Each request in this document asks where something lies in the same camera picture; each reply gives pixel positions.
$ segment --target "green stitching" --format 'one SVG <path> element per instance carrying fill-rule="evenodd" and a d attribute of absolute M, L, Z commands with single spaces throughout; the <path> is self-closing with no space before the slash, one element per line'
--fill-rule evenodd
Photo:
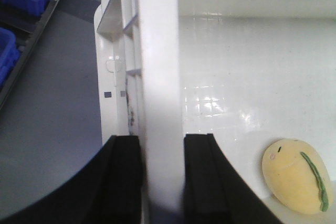
<path fill-rule="evenodd" d="M 320 200 L 321 200 L 321 206 L 320 206 L 320 210 L 322 212 L 325 212 L 328 207 L 329 207 L 329 201 L 328 201 L 328 195 L 327 195 L 327 191 L 325 189 L 324 183 L 322 181 L 322 178 L 319 174 L 319 171 L 317 170 L 315 164 L 310 160 L 310 158 L 308 157 L 308 155 L 304 152 L 300 152 L 301 156 L 307 161 L 307 163 L 310 166 L 310 169 L 312 170 L 312 172 L 315 175 L 316 178 L 316 182 L 317 182 L 317 186 L 319 187 L 319 194 L 320 194 Z"/>

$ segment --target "plush toy face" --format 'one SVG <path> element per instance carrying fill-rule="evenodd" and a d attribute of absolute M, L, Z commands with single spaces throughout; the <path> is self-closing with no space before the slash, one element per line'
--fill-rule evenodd
<path fill-rule="evenodd" d="M 262 159 L 266 184 L 285 206 L 303 214 L 328 210 L 333 201 L 327 169 L 312 146 L 297 139 L 270 145 Z"/>

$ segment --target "square hole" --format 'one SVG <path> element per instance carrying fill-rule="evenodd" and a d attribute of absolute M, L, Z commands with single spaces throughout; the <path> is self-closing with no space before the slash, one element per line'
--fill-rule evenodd
<path fill-rule="evenodd" d="M 105 97 L 105 98 L 110 98 L 110 97 L 112 97 L 112 92 L 104 92 L 104 97 Z"/>

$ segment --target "yellow potato plush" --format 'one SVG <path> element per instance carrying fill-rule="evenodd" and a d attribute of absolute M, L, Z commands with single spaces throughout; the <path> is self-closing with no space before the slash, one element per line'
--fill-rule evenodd
<path fill-rule="evenodd" d="M 332 185 L 312 146 L 285 138 L 271 144 L 262 158 L 266 184 L 281 203 L 302 214 L 328 210 L 333 202 Z"/>

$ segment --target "gray floor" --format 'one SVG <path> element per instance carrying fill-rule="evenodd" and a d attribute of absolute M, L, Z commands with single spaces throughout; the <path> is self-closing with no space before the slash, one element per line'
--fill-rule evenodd
<path fill-rule="evenodd" d="M 99 1 L 60 1 L 0 111 L 0 218 L 63 184 L 101 147 Z"/>

